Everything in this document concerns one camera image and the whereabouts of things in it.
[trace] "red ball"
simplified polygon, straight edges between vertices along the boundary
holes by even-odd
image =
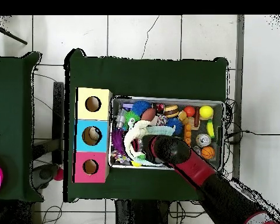
[[[187,117],[193,117],[195,114],[195,108],[192,106],[187,106],[184,108],[185,113],[187,114]]]

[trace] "small basketball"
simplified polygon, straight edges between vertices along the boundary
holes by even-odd
[[[202,149],[201,155],[204,159],[212,159],[215,156],[215,150],[213,147],[206,146]]]

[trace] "circular hole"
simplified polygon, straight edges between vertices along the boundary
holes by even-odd
[[[100,99],[96,96],[88,97],[85,101],[85,107],[88,111],[95,112],[99,111],[102,103],[100,102]]]
[[[95,174],[99,169],[99,164],[95,160],[87,160],[83,163],[83,170],[85,173],[91,175]]]
[[[95,126],[87,127],[82,133],[82,139],[85,144],[93,146],[97,145],[102,138],[100,129]]]

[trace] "green table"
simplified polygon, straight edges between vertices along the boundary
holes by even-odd
[[[32,168],[32,70],[40,54],[0,57],[0,200],[43,201],[30,184]]]
[[[134,60],[86,57],[72,50],[65,59],[65,107],[69,104],[69,143],[65,160],[73,159],[75,88],[109,89],[113,95],[175,99],[226,99],[224,58],[214,61]],[[72,183],[72,163],[65,162],[64,200],[121,198],[146,200],[197,200],[194,189],[174,171],[111,168],[104,184]]]

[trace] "basketball toy ball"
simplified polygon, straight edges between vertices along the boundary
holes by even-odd
[[[184,108],[185,113],[187,113],[187,117],[193,117],[195,114],[195,108],[191,106],[187,106]]]
[[[171,105],[165,107],[165,116],[167,118],[173,118],[178,116],[179,114],[179,108],[177,105]]]
[[[150,108],[150,109],[147,109],[142,117],[141,117],[141,120],[146,120],[146,121],[152,121],[154,119],[154,117],[156,116],[156,109],[154,108]]]
[[[206,146],[202,149],[201,155],[204,159],[212,159],[215,156],[215,150],[213,149],[213,147]]]
[[[202,118],[210,118],[213,115],[214,110],[210,106],[203,106],[200,107],[199,113]]]

